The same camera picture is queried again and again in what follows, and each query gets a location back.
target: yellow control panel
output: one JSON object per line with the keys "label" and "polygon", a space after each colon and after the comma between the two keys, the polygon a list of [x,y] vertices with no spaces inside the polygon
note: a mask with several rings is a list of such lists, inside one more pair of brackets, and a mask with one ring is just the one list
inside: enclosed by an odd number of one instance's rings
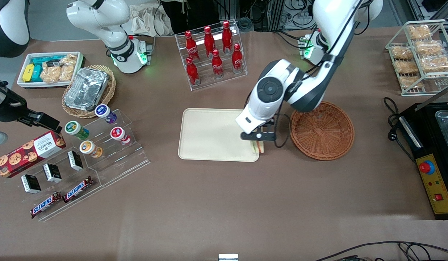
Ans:
{"label": "yellow control panel", "polygon": [[448,214],[448,190],[433,154],[415,160],[435,214]]}

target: red switch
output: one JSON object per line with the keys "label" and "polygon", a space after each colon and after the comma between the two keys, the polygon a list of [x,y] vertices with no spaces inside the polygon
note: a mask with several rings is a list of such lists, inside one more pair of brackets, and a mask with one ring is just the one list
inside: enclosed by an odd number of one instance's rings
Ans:
{"label": "red switch", "polygon": [[443,200],[443,195],[441,195],[441,194],[435,194],[435,200],[436,200],[436,201],[441,201],[441,200]]}
{"label": "red switch", "polygon": [[435,173],[435,166],[431,161],[425,160],[424,162],[419,164],[419,170],[423,173],[431,175]]}

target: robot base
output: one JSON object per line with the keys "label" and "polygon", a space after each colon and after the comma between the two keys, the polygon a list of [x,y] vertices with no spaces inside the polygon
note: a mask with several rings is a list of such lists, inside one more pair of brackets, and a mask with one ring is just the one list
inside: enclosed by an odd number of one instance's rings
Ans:
{"label": "robot base", "polygon": [[127,58],[125,62],[116,61],[113,58],[115,66],[123,73],[136,73],[143,66],[147,65],[148,58],[146,55],[146,43],[138,39],[131,40],[134,43],[134,52]]}

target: foil container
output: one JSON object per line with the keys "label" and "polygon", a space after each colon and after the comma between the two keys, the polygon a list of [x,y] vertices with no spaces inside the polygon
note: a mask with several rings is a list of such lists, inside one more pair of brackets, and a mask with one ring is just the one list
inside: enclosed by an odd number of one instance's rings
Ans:
{"label": "foil container", "polygon": [[81,68],[73,85],[64,96],[66,106],[83,111],[94,111],[108,85],[109,76],[104,71]]}

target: red emergency stop button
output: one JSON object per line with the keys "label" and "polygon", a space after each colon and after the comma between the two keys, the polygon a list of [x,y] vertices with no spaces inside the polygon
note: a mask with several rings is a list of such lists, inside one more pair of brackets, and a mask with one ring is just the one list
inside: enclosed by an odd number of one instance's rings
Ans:
{"label": "red emergency stop button", "polygon": [[431,161],[425,160],[419,165],[419,170],[422,171],[423,173],[431,175],[435,173],[435,166]]}

